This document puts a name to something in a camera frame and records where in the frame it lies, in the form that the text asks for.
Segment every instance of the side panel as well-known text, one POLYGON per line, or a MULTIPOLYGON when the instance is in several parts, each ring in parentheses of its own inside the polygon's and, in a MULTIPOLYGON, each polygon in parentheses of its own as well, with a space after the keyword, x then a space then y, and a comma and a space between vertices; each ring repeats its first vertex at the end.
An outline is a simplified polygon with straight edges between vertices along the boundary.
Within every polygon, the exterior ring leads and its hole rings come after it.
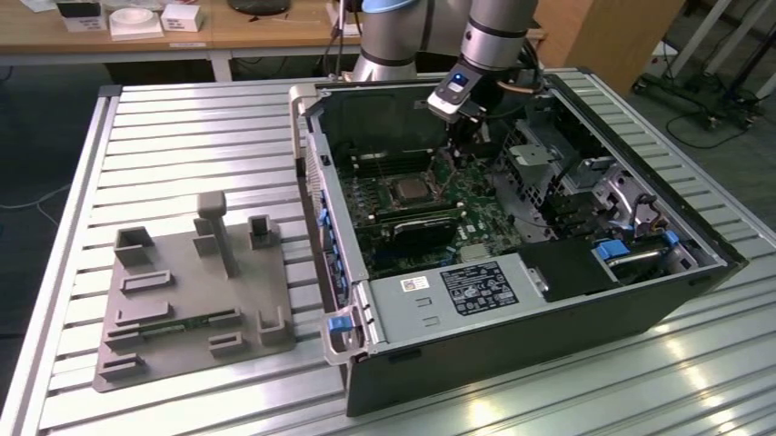
POLYGON ((590 304, 352 363, 347 415, 423 398, 646 331, 738 270, 697 273, 590 304))

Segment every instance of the aluminum work table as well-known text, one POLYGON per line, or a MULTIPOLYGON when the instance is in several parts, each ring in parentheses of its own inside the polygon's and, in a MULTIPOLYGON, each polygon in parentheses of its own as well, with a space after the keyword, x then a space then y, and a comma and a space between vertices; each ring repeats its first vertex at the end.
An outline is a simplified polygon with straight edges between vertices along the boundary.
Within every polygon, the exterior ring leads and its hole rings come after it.
POLYGON ((127 87, 97 100, 0 434, 772 434, 773 231, 594 76, 554 72, 750 260, 720 289, 637 337, 347 418, 290 139, 288 88, 314 79, 127 87), (196 193, 212 190, 227 223, 280 223, 296 348, 96 393, 115 231, 191 231, 196 193))

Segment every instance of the floor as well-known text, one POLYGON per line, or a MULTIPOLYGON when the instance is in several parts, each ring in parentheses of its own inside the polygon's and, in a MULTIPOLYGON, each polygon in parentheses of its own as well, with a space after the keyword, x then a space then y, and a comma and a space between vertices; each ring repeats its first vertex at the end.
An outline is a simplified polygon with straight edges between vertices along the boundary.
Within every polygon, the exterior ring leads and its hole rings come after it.
MULTIPOLYGON (((702 20, 702 15, 680 17, 668 33, 670 43, 681 47, 702 20)), ((718 23, 697 52, 700 59, 685 68, 690 72, 710 53, 717 39, 730 27, 718 23)), ((754 49, 757 41, 744 40, 740 50, 720 70, 729 80, 734 69, 754 49)), ((303 77, 315 67, 315 58, 247 60, 235 63, 239 79, 303 77)), ((776 70, 776 53, 770 50, 752 80, 756 89, 776 70)), ((0 77, 5 68, 0 68, 0 77)), ((72 179, 85 129, 99 87, 112 79, 101 65, 66 65, 16 68, 12 78, 0 83, 0 203, 26 203, 60 188, 72 179)), ((690 112, 692 106, 674 102, 659 92, 631 95, 627 102, 650 122, 664 129, 674 116, 690 112)), ((682 150, 717 179, 768 226, 776 228, 776 101, 762 102, 766 119, 749 132, 713 150, 682 150)), ((698 145, 712 144, 740 131, 722 127, 706 132, 692 120, 676 123, 676 133, 698 145)), ((60 218, 66 192, 41 204, 60 218)), ((32 312, 34 296, 45 271, 45 262, 56 235, 52 222, 33 209, 0 211, 0 406, 5 398, 16 356, 32 312)))

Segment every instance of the warning label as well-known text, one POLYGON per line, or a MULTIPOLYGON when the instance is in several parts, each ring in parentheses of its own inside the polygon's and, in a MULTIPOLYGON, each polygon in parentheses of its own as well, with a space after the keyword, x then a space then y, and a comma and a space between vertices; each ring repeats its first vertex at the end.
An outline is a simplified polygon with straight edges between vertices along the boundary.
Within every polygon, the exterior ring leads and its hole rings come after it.
POLYGON ((498 263, 490 262, 440 273, 455 310, 470 315, 518 302, 498 263))

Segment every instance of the barcode sticker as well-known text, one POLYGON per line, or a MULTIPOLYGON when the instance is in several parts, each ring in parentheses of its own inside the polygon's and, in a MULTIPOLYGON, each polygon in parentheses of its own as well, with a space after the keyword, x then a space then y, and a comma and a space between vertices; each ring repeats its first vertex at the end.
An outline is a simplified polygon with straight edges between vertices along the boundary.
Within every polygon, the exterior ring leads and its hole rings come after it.
POLYGON ((427 288, 427 278, 426 276, 412 277, 400 281, 400 289, 404 292, 418 291, 427 288))
POLYGON ((172 48, 207 47, 205 43, 169 43, 172 48))

